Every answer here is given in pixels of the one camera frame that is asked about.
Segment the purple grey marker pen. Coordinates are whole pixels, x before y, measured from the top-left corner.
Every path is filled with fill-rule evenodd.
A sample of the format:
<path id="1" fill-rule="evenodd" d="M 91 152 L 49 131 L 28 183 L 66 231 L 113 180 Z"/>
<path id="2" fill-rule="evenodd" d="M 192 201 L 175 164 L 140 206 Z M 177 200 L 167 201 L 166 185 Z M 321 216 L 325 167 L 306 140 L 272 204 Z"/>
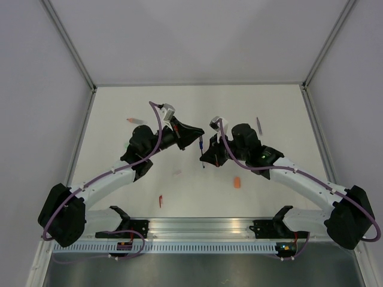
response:
<path id="1" fill-rule="evenodd" d="M 261 125 L 261 122 L 259 120 L 259 117 L 256 117 L 256 123 L 257 123 L 257 128 L 258 128 L 259 135 L 263 136 L 262 125 Z"/>

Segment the blue gel pen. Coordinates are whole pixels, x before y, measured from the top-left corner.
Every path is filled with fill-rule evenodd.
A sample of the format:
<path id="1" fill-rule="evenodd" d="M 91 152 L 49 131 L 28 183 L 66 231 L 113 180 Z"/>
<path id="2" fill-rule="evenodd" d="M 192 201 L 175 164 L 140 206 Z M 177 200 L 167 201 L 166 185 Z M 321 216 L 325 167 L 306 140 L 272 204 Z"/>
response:
<path id="1" fill-rule="evenodd" d="M 200 149 L 200 157 L 203 156 L 203 136 L 199 137 L 199 149 Z M 200 159 L 202 168 L 205 169 L 205 163 Z"/>

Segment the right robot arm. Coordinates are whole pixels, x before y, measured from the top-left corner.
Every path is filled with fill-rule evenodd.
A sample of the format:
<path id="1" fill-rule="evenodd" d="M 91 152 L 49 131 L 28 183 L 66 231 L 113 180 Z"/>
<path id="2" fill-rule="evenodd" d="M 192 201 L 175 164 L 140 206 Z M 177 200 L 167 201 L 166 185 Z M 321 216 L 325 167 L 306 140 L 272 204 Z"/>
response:
<path id="1" fill-rule="evenodd" d="M 381 228 L 364 189 L 319 180 L 280 151 L 263 145 L 249 124 L 233 127 L 232 139 L 226 135 L 223 118 L 215 117 L 209 125 L 216 134 L 201 155 L 202 162 L 221 167 L 227 160 L 233 160 L 239 167 L 282 184 L 317 206 L 316 210 L 282 207 L 272 218 L 273 232 L 278 237 L 288 238 L 294 233 L 323 234 L 349 250 L 359 242 L 381 239 Z"/>

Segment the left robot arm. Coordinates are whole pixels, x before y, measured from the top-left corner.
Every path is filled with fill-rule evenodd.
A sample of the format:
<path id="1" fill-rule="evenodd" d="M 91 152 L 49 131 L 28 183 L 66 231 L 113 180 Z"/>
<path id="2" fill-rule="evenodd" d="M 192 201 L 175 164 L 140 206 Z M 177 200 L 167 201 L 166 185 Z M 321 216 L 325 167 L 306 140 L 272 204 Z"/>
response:
<path id="1" fill-rule="evenodd" d="M 181 123 L 176 117 L 154 133 L 147 125 L 137 126 L 126 152 L 103 174 L 79 185 L 55 185 L 38 216 L 44 240 L 54 240 L 65 248 L 86 236 L 123 238 L 130 231 L 130 216 L 118 206 L 92 210 L 117 189 L 132 184 L 151 169 L 151 156 L 176 145 L 184 150 L 204 131 Z"/>

